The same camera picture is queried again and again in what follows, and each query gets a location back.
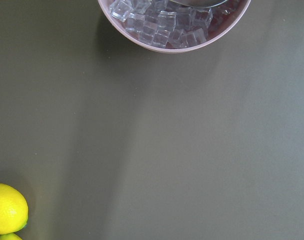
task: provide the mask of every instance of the metal scoop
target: metal scoop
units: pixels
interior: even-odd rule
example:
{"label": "metal scoop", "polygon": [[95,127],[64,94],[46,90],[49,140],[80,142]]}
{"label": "metal scoop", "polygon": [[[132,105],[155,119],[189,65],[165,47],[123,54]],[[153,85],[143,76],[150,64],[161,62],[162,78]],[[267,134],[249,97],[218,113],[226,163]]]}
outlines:
{"label": "metal scoop", "polygon": [[227,2],[228,0],[170,0],[193,8],[211,8]]}

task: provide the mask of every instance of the yellow lemon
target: yellow lemon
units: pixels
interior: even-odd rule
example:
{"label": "yellow lemon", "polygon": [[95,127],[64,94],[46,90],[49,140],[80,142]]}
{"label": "yellow lemon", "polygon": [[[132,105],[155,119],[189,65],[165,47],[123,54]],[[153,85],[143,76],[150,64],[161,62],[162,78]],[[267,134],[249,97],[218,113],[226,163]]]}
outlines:
{"label": "yellow lemon", "polygon": [[0,240],[22,240],[18,235],[9,233],[9,234],[4,234],[0,235]]}
{"label": "yellow lemon", "polygon": [[0,183],[0,235],[22,229],[27,222],[27,211],[23,195],[11,186]]}

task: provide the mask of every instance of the bowl of ice cubes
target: bowl of ice cubes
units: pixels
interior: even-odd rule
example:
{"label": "bowl of ice cubes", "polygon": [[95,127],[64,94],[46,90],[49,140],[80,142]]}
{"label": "bowl of ice cubes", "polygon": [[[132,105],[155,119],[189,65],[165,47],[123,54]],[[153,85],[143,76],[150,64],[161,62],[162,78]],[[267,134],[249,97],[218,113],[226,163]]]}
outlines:
{"label": "bowl of ice cubes", "polygon": [[251,0],[228,0],[210,8],[174,0],[98,0],[113,26],[134,43],[160,53],[184,53],[225,35]]}

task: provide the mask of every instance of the tabletop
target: tabletop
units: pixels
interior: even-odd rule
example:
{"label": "tabletop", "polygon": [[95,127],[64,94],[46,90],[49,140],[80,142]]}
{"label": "tabletop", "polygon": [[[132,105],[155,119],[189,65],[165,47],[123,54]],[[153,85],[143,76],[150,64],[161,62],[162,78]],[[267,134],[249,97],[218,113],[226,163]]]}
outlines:
{"label": "tabletop", "polygon": [[182,54],[95,0],[0,0],[0,182],[23,240],[304,240],[304,0]]}

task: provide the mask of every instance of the yellow fruit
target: yellow fruit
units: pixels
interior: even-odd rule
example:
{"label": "yellow fruit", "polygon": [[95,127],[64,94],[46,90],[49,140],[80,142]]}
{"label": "yellow fruit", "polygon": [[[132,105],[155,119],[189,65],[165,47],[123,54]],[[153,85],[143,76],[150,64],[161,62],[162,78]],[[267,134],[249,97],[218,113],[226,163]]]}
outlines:
{"label": "yellow fruit", "polygon": [[0,235],[0,240],[22,240],[18,235],[9,233],[9,234],[4,234]]}
{"label": "yellow fruit", "polygon": [[0,183],[0,235],[22,229],[27,222],[27,212],[23,195],[11,186]]}

